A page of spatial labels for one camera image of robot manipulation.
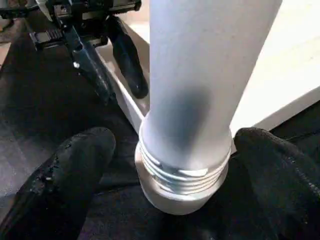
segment threaded end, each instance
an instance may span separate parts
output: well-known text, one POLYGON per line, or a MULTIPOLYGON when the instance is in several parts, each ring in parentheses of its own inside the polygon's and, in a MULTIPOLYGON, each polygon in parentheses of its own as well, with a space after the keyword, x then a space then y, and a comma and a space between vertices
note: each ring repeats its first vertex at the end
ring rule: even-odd
POLYGON ((143 141, 139 142, 137 148, 140 150, 145 169, 159 187, 177 195, 196 194, 213 186, 228 164, 231 154, 230 150, 218 168, 184 171, 166 166, 152 157, 146 150, 143 141))

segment white cylinder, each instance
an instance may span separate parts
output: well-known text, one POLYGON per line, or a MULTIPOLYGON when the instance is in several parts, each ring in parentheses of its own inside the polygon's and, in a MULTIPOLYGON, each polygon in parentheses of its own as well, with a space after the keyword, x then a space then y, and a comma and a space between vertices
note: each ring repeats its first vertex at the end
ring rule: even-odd
POLYGON ((151 0, 150 112, 140 129, 137 170, 157 208, 175 214, 161 198, 200 201, 193 205, 199 208, 222 184, 229 126, 281 2, 151 0))

